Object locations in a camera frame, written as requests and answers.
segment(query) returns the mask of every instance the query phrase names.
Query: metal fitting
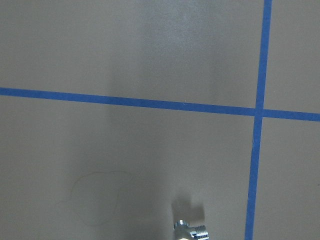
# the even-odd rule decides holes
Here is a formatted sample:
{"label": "metal fitting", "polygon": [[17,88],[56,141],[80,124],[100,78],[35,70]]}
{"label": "metal fitting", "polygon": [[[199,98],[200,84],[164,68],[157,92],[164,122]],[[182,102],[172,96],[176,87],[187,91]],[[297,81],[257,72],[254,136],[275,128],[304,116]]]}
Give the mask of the metal fitting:
{"label": "metal fitting", "polygon": [[209,234],[204,225],[189,226],[184,220],[179,220],[173,226],[174,240],[208,240]]}

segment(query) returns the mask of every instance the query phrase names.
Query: blue painter's tape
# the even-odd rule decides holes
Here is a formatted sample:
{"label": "blue painter's tape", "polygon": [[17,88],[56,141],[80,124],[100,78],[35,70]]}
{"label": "blue painter's tape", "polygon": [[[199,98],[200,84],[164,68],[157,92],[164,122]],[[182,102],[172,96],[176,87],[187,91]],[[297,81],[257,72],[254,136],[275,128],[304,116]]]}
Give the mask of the blue painter's tape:
{"label": "blue painter's tape", "polygon": [[264,109],[263,117],[320,122],[320,113]]}
{"label": "blue painter's tape", "polygon": [[188,103],[188,102],[160,101],[160,100],[148,100],[148,99],[139,99],[139,98],[99,96],[99,95],[88,95],[88,94],[79,94],[79,93],[39,91],[39,90],[27,90],[27,89],[4,88],[4,87],[0,87],[0,95],[24,97],[24,98],[96,103],[96,104],[133,106],[133,107],[144,107],[144,108],[154,108],[154,109],[181,110],[181,111],[202,112],[202,113],[231,114],[231,115],[242,115],[242,116],[255,115],[255,109],[249,108],[249,107],[221,106],[221,105],[209,105],[209,104]]}
{"label": "blue painter's tape", "polygon": [[269,48],[269,35],[270,35],[270,24],[271,24],[271,9],[272,9],[272,0],[264,0],[259,70],[258,70],[256,100],[255,100],[255,116],[254,116],[254,124],[253,124],[253,140],[252,140],[250,175],[249,175],[248,201],[247,201],[247,207],[246,207],[246,222],[245,222],[245,233],[244,233],[245,240],[253,240],[253,235],[254,235],[259,158],[260,158],[260,142],[261,142],[261,134],[262,134],[263,110],[264,110],[264,103],[265,103],[268,48]]}

